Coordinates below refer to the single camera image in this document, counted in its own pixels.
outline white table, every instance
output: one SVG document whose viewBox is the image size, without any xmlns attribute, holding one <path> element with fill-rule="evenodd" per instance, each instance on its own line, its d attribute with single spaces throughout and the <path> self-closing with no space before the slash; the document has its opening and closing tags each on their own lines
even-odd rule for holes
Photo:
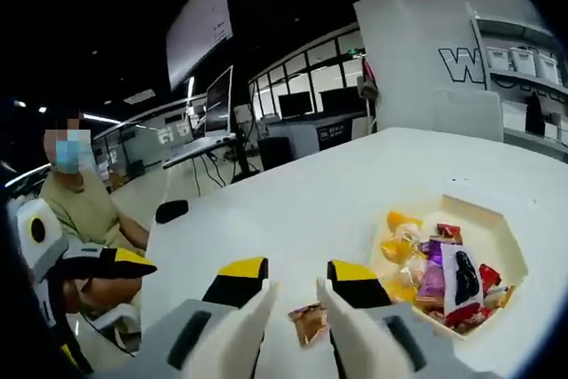
<svg viewBox="0 0 568 379">
<path fill-rule="evenodd" d="M 476 138 L 390 129 L 304 157 L 192 201 L 190 212 L 154 225 L 144 278 L 142 328 L 187 298 L 200 299 L 234 260 L 269 258 L 280 298 L 266 329 L 257 378 L 334 378 L 328 340 L 300 349 L 287 313 L 316 300 L 332 258 L 366 264 L 378 212 L 446 193 L 504 214 L 529 275 L 500 316 L 456 355 L 476 370 L 514 374 L 546 337 L 568 282 L 568 166 Z"/>
</svg>

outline wall lettering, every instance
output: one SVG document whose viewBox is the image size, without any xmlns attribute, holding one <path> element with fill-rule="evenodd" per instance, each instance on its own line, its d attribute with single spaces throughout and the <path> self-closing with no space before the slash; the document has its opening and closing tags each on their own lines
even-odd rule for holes
<svg viewBox="0 0 568 379">
<path fill-rule="evenodd" d="M 478 48 L 475 48 L 473 53 L 469 48 L 440 48 L 438 52 L 452 82 L 465 83 L 469 79 L 472 83 L 485 84 L 481 52 Z"/>
</svg>

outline chair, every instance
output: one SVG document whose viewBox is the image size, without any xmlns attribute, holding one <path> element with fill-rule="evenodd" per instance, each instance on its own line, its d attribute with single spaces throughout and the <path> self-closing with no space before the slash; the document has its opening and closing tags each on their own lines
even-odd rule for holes
<svg viewBox="0 0 568 379">
<path fill-rule="evenodd" d="M 437 132 L 503 142 L 499 94 L 441 88 L 431 93 L 431 128 Z"/>
</svg>

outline computer monitor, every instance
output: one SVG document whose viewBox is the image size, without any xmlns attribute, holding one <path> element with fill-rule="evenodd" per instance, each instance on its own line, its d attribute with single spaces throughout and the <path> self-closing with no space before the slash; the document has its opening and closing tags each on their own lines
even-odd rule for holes
<svg viewBox="0 0 568 379">
<path fill-rule="evenodd" d="M 226 135 L 231 131 L 231 88 L 233 66 L 230 66 L 207 89 L 205 136 Z"/>
<path fill-rule="evenodd" d="M 291 93 L 278 97 L 280 116 L 285 119 L 313 111 L 310 92 Z"/>
<path fill-rule="evenodd" d="M 321 105 L 325 113 L 345 114 L 366 111 L 365 100 L 359 97 L 357 87 L 323 91 L 320 95 Z"/>
</svg>

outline laptop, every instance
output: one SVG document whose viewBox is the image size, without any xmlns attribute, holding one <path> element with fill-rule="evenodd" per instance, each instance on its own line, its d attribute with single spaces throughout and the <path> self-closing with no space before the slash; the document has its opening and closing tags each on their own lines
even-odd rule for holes
<svg viewBox="0 0 568 379">
<path fill-rule="evenodd" d="M 237 136 L 231 133 L 231 90 L 233 66 L 227 68 L 207 89 L 205 101 L 205 135 L 181 147 L 162 167 L 167 169 L 186 159 L 205 154 L 219 146 L 226 146 Z"/>
</svg>

